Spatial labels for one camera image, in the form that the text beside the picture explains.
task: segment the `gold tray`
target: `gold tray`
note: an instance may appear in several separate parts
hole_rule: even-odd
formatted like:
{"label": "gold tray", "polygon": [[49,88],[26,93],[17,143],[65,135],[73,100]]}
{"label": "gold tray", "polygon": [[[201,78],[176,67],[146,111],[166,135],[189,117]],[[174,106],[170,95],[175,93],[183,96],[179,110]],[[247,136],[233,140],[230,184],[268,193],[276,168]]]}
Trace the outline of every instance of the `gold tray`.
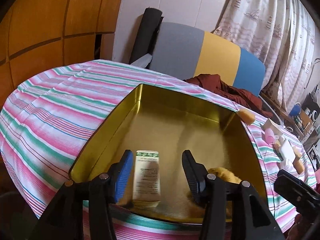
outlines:
{"label": "gold tray", "polygon": [[266,197],[253,146],[233,111],[211,102],[150,85],[140,84],[109,114],[84,145],[69,176],[88,181],[118,162],[126,149],[159,152],[161,202],[156,207],[132,205],[133,171],[124,197],[117,203],[151,218],[202,223],[204,209],[189,196],[182,168],[182,152],[190,150],[198,163],[225,167],[253,184]]}

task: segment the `curtain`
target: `curtain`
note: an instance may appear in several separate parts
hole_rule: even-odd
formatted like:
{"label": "curtain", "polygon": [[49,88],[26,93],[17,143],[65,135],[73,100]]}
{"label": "curtain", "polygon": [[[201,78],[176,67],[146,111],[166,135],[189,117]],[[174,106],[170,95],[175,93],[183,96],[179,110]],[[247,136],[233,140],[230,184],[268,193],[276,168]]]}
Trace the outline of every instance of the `curtain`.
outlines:
{"label": "curtain", "polygon": [[300,0],[230,0],[214,33],[264,63],[261,88],[290,112],[314,50],[315,24]]}

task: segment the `maroon blanket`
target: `maroon blanket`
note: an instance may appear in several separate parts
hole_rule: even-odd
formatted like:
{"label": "maroon blanket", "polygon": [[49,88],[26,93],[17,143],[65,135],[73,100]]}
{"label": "maroon blanket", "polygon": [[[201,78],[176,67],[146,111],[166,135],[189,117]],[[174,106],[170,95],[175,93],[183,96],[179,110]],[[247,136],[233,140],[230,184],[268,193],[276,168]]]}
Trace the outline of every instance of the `maroon blanket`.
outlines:
{"label": "maroon blanket", "polygon": [[217,95],[228,98],[242,106],[245,106],[258,114],[262,114],[267,118],[271,118],[273,114],[262,109],[262,101],[245,89],[238,89],[228,86],[221,81],[219,75],[200,74],[194,78],[185,80],[188,83],[198,85]]}

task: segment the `metal screw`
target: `metal screw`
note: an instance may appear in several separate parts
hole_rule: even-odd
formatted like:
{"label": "metal screw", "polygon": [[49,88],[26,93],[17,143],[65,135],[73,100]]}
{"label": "metal screw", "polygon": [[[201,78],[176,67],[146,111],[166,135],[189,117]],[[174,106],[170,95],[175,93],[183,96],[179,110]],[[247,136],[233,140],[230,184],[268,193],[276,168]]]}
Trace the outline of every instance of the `metal screw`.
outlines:
{"label": "metal screw", "polygon": [[207,178],[208,179],[216,179],[217,178],[217,176],[216,175],[214,175],[214,174],[212,174],[212,173],[209,173],[208,175],[207,175]]}
{"label": "metal screw", "polygon": [[67,187],[70,187],[73,185],[73,181],[72,180],[67,180],[64,185],[66,185]]}
{"label": "metal screw", "polygon": [[107,178],[109,178],[109,175],[108,175],[108,173],[101,173],[101,174],[99,175],[99,178],[100,178],[100,179],[107,179]]}
{"label": "metal screw", "polygon": [[242,186],[244,186],[244,187],[250,187],[250,182],[244,180],[244,181],[242,181]]}

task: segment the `striped bedsheet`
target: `striped bedsheet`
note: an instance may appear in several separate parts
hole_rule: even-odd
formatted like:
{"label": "striped bedsheet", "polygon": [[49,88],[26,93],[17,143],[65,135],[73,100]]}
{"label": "striped bedsheet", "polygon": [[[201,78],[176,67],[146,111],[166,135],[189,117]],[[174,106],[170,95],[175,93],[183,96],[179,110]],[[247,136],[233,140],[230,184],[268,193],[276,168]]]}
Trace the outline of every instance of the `striped bedsheet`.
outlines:
{"label": "striped bedsheet", "polygon": [[[0,113],[0,151],[7,170],[37,217],[68,179],[68,170],[81,148],[112,109],[138,84],[186,93],[233,111],[242,106],[181,80],[131,65],[105,60],[58,67],[23,82],[8,97]],[[280,161],[262,140],[266,118],[256,114],[243,126],[259,160],[268,206],[282,231],[296,215],[295,208],[273,190]],[[316,178],[302,144],[284,136],[301,152],[306,172],[296,177],[315,187]],[[84,234],[89,239],[88,203],[84,202]],[[198,226],[143,218],[114,206],[118,239],[197,239]]]}

